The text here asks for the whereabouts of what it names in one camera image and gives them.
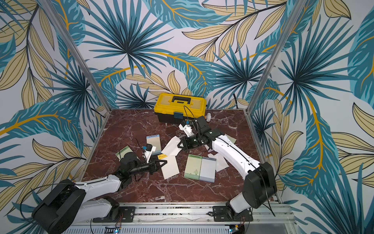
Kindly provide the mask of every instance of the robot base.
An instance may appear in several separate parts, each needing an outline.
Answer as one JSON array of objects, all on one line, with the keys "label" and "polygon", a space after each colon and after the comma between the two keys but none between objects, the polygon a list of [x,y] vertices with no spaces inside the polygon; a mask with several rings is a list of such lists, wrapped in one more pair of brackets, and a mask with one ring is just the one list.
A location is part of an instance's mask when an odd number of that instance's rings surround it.
[{"label": "robot base", "polygon": [[229,210],[230,208],[227,206],[213,206],[213,214],[215,214],[214,221],[215,222],[232,222],[238,221],[243,222],[243,217],[246,222],[253,221],[252,213],[250,210],[243,210],[242,212],[235,214],[235,216],[230,217],[229,214],[232,212]]}]

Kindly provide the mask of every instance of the card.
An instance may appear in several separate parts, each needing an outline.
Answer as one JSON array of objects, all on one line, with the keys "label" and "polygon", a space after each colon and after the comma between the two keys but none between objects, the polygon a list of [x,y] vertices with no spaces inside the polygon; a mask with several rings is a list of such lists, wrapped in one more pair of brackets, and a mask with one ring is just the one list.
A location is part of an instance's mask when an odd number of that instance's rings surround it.
[{"label": "card", "polygon": [[184,177],[198,180],[200,177],[202,156],[189,154],[187,158],[186,169],[184,170]]}]

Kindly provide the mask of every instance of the white paper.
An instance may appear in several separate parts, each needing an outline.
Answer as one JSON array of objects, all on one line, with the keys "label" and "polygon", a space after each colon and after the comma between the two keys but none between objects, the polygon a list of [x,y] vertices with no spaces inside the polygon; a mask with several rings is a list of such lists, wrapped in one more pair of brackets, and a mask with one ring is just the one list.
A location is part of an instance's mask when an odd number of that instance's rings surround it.
[{"label": "white paper", "polygon": [[229,167],[229,165],[226,162],[226,159],[221,154],[216,154],[216,155],[208,154],[208,157],[215,158],[217,160],[215,164],[215,170],[217,172],[225,169],[226,167]]},{"label": "white paper", "polygon": [[177,136],[173,137],[165,148],[161,151],[162,154],[167,156],[177,156],[178,153],[181,151],[181,148],[178,148],[178,144],[181,142]]},{"label": "white paper", "polygon": [[170,178],[172,176],[175,176],[179,174],[179,168],[177,164],[177,160],[175,156],[167,156],[166,158],[163,158],[162,160],[167,160],[168,163],[161,167],[162,174],[164,176],[164,179]]}]

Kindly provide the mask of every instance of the marble table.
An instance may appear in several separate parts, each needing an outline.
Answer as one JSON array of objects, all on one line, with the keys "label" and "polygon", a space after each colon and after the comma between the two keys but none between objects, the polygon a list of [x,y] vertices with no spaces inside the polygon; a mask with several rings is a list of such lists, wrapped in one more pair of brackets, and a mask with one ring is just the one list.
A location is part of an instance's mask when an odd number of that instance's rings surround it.
[{"label": "marble table", "polygon": [[[211,128],[218,127],[224,133],[236,138],[235,144],[239,148],[259,160],[243,110],[207,110],[206,112],[212,114]],[[159,122],[153,110],[113,110],[83,181],[115,172],[120,165],[115,155],[119,148],[128,145],[141,155],[136,139],[143,146],[146,144],[145,137],[155,134],[160,134],[163,148],[172,137],[182,137],[184,132],[175,124]],[[216,173],[214,183],[184,178],[188,154],[207,156],[208,152],[204,146],[181,151],[177,156],[180,171],[178,175],[164,180],[161,170],[153,175],[145,173],[139,182],[133,181],[127,188],[109,196],[118,202],[227,201],[241,192],[243,179],[230,164],[228,168]]]}]

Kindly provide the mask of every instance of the paper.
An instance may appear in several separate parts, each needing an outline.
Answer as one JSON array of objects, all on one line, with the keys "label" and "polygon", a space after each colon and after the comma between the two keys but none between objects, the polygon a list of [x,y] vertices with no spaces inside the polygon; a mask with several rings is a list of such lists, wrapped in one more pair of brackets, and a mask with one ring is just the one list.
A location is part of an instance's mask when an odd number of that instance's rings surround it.
[{"label": "paper", "polygon": [[199,180],[214,183],[216,159],[203,157],[201,160],[201,169]]},{"label": "paper", "polygon": [[161,153],[167,156],[177,156],[177,154],[181,151],[181,148],[178,148],[178,144],[180,142],[181,139],[179,139],[177,136],[173,137],[161,151]]},{"label": "paper", "polygon": [[229,167],[225,158],[221,154],[216,154],[216,155],[208,154],[208,157],[216,159],[216,164],[215,164],[216,171],[220,171],[220,170],[225,169],[226,167]]},{"label": "paper", "polygon": [[184,177],[198,180],[200,177],[202,156],[189,154],[187,158],[186,168],[184,170]]},{"label": "paper", "polygon": [[121,149],[120,152],[117,152],[116,156],[119,160],[121,160],[121,158],[123,158],[125,154],[127,154],[128,152],[132,152],[132,150],[130,149],[129,146],[126,146],[125,148]]},{"label": "paper", "polygon": [[236,139],[234,137],[230,137],[229,135],[225,134],[227,136],[227,138],[233,143],[235,144],[236,142]]},{"label": "paper", "polygon": [[177,164],[177,160],[175,156],[167,156],[166,158],[162,158],[162,160],[168,161],[168,163],[161,167],[162,174],[164,176],[164,179],[170,178],[172,176],[175,176],[179,174],[179,168]]},{"label": "paper", "polygon": [[147,136],[147,144],[151,144],[152,146],[156,147],[156,150],[152,153],[152,155],[159,154],[161,152],[161,141],[160,141],[160,135],[152,135]]}]

